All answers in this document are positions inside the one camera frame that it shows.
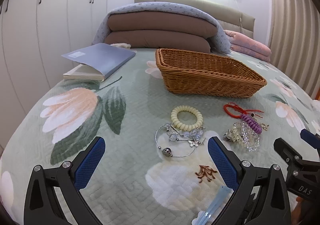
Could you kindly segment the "silver bangle with bead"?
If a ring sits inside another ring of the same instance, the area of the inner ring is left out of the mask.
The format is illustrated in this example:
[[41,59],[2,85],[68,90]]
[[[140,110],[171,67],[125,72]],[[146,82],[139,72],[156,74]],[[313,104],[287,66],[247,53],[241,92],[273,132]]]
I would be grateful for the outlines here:
[[191,131],[180,130],[173,123],[161,125],[155,132],[157,150],[167,158],[185,158],[204,145],[205,127],[195,127]]

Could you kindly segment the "light blue plastic tube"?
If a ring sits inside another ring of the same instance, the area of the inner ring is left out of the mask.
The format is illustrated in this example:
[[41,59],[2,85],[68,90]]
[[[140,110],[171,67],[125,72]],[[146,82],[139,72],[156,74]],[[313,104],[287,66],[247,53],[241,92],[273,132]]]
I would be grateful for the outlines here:
[[223,206],[231,197],[233,190],[223,185],[219,188],[217,195],[213,199],[206,211],[200,211],[195,219],[192,220],[192,225],[205,225],[217,218]]

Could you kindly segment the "brown wicker basket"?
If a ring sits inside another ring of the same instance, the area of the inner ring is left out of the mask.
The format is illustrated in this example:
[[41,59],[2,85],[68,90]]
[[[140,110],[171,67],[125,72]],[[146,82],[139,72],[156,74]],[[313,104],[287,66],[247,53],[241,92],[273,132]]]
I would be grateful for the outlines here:
[[161,48],[155,59],[173,94],[250,98],[267,85],[264,77],[231,57]]

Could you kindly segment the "folded pink blanket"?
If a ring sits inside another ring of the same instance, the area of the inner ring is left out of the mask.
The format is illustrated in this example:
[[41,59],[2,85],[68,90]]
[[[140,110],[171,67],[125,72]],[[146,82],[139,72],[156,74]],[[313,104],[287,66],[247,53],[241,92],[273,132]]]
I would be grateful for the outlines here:
[[232,51],[270,62],[272,52],[268,46],[236,31],[224,30],[224,32],[231,43]]

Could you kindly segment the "beige curtain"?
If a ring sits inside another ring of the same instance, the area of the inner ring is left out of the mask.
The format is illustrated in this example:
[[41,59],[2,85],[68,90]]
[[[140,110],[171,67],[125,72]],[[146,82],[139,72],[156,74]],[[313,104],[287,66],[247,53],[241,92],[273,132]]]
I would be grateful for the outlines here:
[[271,62],[311,98],[319,91],[319,12],[312,0],[272,0]]

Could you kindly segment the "green floral bedspread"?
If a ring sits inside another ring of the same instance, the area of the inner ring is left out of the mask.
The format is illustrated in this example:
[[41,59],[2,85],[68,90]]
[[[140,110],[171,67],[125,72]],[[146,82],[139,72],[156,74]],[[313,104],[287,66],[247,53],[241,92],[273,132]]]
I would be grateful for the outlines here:
[[181,105],[198,109],[206,139],[235,124],[223,110],[229,98],[176,95],[165,88],[155,51],[136,56],[103,83],[61,81],[27,114],[1,157],[1,200],[23,223],[25,195],[35,165],[71,161],[96,137],[106,149],[82,196],[103,224],[191,224],[223,180],[206,145],[185,158],[156,147],[157,129]]

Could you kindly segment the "blue covered book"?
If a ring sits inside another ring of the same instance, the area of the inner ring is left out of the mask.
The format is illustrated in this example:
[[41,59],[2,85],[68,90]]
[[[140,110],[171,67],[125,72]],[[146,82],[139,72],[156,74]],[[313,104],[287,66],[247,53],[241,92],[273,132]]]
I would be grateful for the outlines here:
[[63,54],[64,58],[79,64],[63,74],[63,78],[105,81],[135,55],[136,53],[130,49],[118,48],[105,43],[81,48]]

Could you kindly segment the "beige padded headboard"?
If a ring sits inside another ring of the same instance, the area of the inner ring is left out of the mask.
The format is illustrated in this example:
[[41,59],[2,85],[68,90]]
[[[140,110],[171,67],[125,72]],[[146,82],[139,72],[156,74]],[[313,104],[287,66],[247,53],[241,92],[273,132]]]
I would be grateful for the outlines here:
[[253,38],[255,18],[236,9],[206,0],[135,0],[141,2],[170,2],[195,7],[214,17],[224,30],[242,33]]

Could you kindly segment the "white cloth by book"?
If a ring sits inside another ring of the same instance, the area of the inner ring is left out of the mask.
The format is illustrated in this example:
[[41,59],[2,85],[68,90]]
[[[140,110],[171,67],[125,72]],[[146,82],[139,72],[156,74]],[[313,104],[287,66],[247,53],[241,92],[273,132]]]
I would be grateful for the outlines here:
[[131,45],[127,43],[113,43],[111,46],[116,48],[131,49]]

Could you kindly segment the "white wardrobe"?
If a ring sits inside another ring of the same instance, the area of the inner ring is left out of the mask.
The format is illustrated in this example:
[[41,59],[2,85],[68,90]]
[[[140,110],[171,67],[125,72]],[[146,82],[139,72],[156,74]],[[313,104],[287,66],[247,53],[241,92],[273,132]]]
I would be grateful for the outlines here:
[[1,142],[74,63],[63,54],[87,47],[107,0],[4,0],[1,4]]

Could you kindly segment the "folded brown blue quilt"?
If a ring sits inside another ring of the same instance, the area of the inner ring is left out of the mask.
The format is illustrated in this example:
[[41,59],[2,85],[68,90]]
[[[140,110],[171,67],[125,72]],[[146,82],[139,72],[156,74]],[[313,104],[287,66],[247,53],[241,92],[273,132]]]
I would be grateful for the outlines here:
[[170,2],[142,2],[113,9],[101,22],[92,43],[231,52],[228,37],[214,17],[195,7]]

